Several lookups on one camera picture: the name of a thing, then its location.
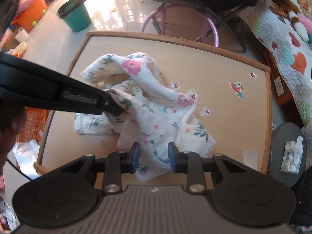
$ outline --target orange basket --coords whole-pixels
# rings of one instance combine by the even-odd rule
[[[16,138],[18,143],[27,143],[35,139],[41,141],[39,131],[43,132],[46,120],[49,115],[49,110],[25,107],[27,119],[24,128],[20,131]]]
[[[36,0],[25,12],[18,14],[14,18],[12,25],[22,26],[29,32],[46,13],[47,9],[48,7],[44,0]]]

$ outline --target black cable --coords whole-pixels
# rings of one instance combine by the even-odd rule
[[[7,159],[7,162],[8,162],[15,170],[17,170],[18,173],[20,173],[21,175],[23,175],[26,179],[32,181],[31,178],[29,178],[27,175],[25,175],[24,173],[22,173],[9,159]]]
[[[265,57],[263,56],[263,54],[256,48],[255,44],[252,43],[252,41],[250,40],[250,38],[249,38],[249,37],[247,36],[247,34],[245,33],[244,27],[243,27],[243,23],[244,23],[244,21],[242,20],[242,21],[241,21],[241,29],[242,29],[243,33],[245,34],[246,38],[247,38],[247,39],[249,40],[249,42],[253,45],[253,47],[257,50],[257,52],[261,55],[262,59],[263,59],[264,62],[266,63],[266,59],[265,59]]]

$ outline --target white cup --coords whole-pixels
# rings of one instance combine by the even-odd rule
[[[29,35],[23,27],[18,29],[18,34],[16,34],[15,39],[19,42],[25,42],[28,39]]]

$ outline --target round black disc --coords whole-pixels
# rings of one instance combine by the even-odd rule
[[[13,208],[22,222],[49,228],[71,224],[96,206],[96,191],[74,173],[45,175],[20,187]]]
[[[227,219],[245,226],[288,222],[296,204],[284,184],[255,171],[229,173],[212,192],[212,203]]]

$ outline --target metal screw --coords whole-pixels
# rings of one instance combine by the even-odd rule
[[[119,190],[119,186],[116,184],[110,184],[105,187],[105,191],[109,193],[117,192]]]
[[[202,192],[205,190],[205,187],[201,184],[193,184],[190,186],[191,192]]]

